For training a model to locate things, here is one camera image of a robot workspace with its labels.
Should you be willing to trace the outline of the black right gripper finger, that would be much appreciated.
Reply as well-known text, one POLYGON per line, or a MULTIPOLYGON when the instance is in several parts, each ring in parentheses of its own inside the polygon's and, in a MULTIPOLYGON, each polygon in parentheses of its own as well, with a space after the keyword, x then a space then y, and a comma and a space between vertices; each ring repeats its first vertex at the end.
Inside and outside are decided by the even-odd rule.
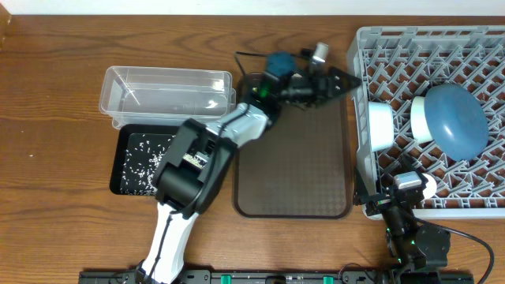
POLYGON ((413 165, 415 162, 416 160, 407 154, 400 155, 400 164, 403 173, 414 172, 415 174, 419 175, 420 171, 413 165))
POLYGON ((354 191, 353 205, 364 205, 370 201, 370 195, 366 189, 365 182, 361 176, 359 169, 354 167, 354 191))

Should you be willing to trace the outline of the pink cup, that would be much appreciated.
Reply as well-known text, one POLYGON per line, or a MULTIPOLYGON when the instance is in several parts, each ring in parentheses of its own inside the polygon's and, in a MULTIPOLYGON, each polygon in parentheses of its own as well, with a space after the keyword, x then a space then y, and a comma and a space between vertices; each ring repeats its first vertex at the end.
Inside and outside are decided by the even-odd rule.
POLYGON ((425 183, 425 189, 423 190, 424 199, 430 199, 436 194, 437 183, 435 178, 430 174, 423 174, 423 176, 427 179, 425 183))

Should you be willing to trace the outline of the mint green bowl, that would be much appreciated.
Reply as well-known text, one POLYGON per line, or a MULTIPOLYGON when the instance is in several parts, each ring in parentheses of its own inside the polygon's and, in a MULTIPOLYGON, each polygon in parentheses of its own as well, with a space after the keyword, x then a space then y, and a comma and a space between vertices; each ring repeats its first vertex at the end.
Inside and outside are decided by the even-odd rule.
POLYGON ((425 117, 425 97, 416 96, 410 109, 410 124, 413 138, 419 144, 433 140, 425 117))

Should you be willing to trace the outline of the light blue rice bowl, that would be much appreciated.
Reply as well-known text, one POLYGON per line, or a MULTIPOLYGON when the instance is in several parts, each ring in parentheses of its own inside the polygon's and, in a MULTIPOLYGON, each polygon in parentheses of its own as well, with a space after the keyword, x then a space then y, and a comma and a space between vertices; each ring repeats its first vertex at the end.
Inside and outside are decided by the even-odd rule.
POLYGON ((393 145, 393 110, 389 104, 368 103, 368 126, 372 152, 382 151, 393 145))

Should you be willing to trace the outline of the blue plate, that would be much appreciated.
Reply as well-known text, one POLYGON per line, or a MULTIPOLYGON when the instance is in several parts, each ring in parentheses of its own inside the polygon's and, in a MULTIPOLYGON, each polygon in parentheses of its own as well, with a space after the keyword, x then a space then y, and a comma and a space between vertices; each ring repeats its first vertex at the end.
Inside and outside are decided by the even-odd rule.
POLYGON ((439 149, 454 161, 476 158, 488 143, 487 118, 479 101, 457 84, 427 91, 425 119, 439 149))

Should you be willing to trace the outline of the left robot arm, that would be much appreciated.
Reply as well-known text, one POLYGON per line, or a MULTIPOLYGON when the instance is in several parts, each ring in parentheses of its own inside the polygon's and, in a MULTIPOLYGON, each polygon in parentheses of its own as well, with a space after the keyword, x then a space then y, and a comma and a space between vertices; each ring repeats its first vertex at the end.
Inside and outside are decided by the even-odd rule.
POLYGON ((361 86, 361 79, 328 67, 329 47, 304 49, 299 68, 295 54, 265 55, 261 73, 243 73, 243 100, 217 121, 184 121, 157 166, 157 223, 148 256, 137 266, 139 283, 172 283, 184 266, 189 235, 199 215, 219 193, 239 148, 259 139, 278 120, 282 106, 320 107, 361 86))

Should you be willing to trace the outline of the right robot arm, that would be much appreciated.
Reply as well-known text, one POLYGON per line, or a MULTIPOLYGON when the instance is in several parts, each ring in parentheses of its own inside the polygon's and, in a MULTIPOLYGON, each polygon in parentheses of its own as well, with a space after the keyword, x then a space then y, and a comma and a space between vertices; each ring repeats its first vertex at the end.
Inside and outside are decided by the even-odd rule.
POLYGON ((406 156, 400 157, 402 172, 382 193, 371 195, 359 169, 354 170, 353 204, 365 208, 367 216, 381 215, 387 226, 387 244, 398 258, 401 272, 436 271, 448 265, 451 235, 433 225, 415 220, 413 207, 428 195, 429 179, 406 156))

